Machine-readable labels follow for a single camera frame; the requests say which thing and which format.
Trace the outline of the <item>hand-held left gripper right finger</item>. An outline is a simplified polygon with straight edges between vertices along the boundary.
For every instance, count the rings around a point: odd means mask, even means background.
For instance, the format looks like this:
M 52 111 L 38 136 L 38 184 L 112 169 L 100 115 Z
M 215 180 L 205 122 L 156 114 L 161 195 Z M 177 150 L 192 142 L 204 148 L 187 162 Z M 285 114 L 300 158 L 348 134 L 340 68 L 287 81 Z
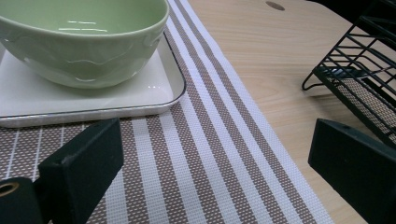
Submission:
M 318 119 L 308 163 L 369 224 L 396 224 L 396 148 Z

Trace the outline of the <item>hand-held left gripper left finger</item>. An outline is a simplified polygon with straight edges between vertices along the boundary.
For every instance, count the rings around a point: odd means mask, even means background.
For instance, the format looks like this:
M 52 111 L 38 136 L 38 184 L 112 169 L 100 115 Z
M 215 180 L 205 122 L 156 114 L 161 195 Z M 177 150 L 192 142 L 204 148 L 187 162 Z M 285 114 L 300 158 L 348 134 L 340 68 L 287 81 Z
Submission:
M 120 121 L 86 128 L 38 165 L 35 190 L 43 220 L 86 224 L 122 165 Z

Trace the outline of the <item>green ceramic bowl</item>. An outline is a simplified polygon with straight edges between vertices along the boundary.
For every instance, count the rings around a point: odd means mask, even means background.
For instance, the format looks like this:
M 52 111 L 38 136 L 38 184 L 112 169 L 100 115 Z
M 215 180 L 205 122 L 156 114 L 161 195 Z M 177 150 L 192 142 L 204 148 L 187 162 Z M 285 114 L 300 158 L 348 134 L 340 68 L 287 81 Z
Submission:
M 167 0 L 0 0 L 0 44 L 51 82 L 112 87 L 146 66 L 169 13 Z

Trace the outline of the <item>white square plate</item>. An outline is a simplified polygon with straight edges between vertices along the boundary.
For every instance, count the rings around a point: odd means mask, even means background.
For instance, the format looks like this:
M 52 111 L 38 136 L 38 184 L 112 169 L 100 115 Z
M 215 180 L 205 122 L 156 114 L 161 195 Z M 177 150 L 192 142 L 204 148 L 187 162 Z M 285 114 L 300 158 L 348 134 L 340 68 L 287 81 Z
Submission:
M 139 74 L 98 90 L 49 82 L 0 45 L 0 127 L 156 115 L 169 110 L 185 91 L 186 80 L 165 36 Z

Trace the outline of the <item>brown white striped placemat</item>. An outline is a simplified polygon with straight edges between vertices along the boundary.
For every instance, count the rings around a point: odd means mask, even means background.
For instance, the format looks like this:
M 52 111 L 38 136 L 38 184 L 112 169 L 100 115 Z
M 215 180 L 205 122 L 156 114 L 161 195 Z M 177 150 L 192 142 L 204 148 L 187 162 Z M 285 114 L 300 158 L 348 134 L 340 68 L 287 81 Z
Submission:
M 188 0 L 169 4 L 186 93 L 121 121 L 124 164 L 89 224 L 333 224 Z

